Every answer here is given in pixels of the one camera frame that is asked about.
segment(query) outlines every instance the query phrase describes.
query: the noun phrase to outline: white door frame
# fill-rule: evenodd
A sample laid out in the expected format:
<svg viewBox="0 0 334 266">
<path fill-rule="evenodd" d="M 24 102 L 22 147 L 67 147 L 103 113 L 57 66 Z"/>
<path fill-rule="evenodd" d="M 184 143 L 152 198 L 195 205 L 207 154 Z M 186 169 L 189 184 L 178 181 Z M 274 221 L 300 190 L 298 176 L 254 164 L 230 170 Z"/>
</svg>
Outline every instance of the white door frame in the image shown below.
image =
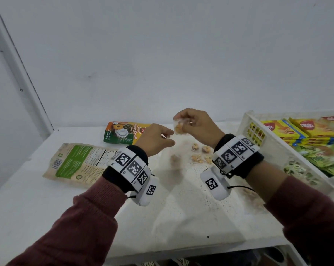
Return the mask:
<svg viewBox="0 0 334 266">
<path fill-rule="evenodd" d="M 0 51 L 4 56 L 11 72 L 18 84 L 18 94 L 21 97 L 24 107 L 36 125 L 40 136 L 45 140 L 53 132 L 48 115 L 40 101 L 38 94 L 30 80 L 19 53 L 8 33 L 0 14 Z"/>
</svg>

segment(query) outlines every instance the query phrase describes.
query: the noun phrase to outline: white wall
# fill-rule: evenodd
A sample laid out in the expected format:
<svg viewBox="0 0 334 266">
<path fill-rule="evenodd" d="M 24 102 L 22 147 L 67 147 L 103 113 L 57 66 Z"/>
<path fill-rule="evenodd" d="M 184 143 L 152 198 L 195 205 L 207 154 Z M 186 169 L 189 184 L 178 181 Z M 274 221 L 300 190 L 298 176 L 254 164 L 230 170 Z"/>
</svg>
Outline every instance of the white wall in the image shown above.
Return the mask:
<svg viewBox="0 0 334 266">
<path fill-rule="evenodd" d="M 334 0 L 0 0 L 54 127 L 334 108 Z"/>
<path fill-rule="evenodd" d="M 24 108 L 19 87 L 2 54 L 0 52 L 0 187 L 43 142 Z"/>
</svg>

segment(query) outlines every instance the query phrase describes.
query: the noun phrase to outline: left hand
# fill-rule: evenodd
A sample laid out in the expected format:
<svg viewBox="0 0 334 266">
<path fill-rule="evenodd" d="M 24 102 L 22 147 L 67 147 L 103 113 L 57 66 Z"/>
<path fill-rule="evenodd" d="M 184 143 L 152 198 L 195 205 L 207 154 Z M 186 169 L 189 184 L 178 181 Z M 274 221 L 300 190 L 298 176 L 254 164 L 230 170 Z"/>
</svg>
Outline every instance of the left hand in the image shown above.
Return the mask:
<svg viewBox="0 0 334 266">
<path fill-rule="evenodd" d="M 148 157 L 156 155 L 164 148 L 175 145 L 175 141 L 164 138 L 162 134 L 165 137 L 168 137 L 169 135 L 174 134 L 174 131 L 165 126 L 153 123 L 145 129 L 135 145 L 142 148 Z"/>
</svg>

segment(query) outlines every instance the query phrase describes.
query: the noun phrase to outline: barcode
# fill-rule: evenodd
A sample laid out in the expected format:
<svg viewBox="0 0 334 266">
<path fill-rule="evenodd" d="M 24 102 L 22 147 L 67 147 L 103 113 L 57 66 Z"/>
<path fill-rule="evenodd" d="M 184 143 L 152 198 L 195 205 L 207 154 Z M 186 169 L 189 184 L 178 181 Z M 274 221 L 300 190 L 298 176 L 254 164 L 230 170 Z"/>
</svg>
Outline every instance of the barcode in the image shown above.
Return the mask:
<svg viewBox="0 0 334 266">
<path fill-rule="evenodd" d="M 51 167 L 57 170 L 57 169 L 60 167 L 61 163 L 62 163 L 62 160 L 60 160 L 60 159 L 58 158 L 58 159 L 52 164 Z"/>
</svg>

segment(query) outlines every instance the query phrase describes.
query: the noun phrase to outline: hand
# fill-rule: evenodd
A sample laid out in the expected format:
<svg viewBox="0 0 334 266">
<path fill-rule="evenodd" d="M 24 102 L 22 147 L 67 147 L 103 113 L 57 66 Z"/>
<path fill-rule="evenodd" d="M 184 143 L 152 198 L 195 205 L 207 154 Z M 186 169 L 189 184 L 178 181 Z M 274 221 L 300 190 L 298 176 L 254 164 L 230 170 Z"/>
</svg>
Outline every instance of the hand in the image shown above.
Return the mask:
<svg viewBox="0 0 334 266">
<path fill-rule="evenodd" d="M 162 134 L 165 137 L 168 137 L 169 135 L 174 134 L 174 131 L 159 124 L 151 124 L 145 129 L 135 145 L 142 148 L 148 157 L 156 155 L 162 151 L 162 149 L 175 145 L 175 141 L 164 138 Z"/>
<path fill-rule="evenodd" d="M 182 130 L 212 148 L 215 148 L 225 135 L 205 111 L 187 108 L 180 111 L 173 119 L 178 118 L 190 118 L 191 124 L 184 124 Z"/>
</svg>

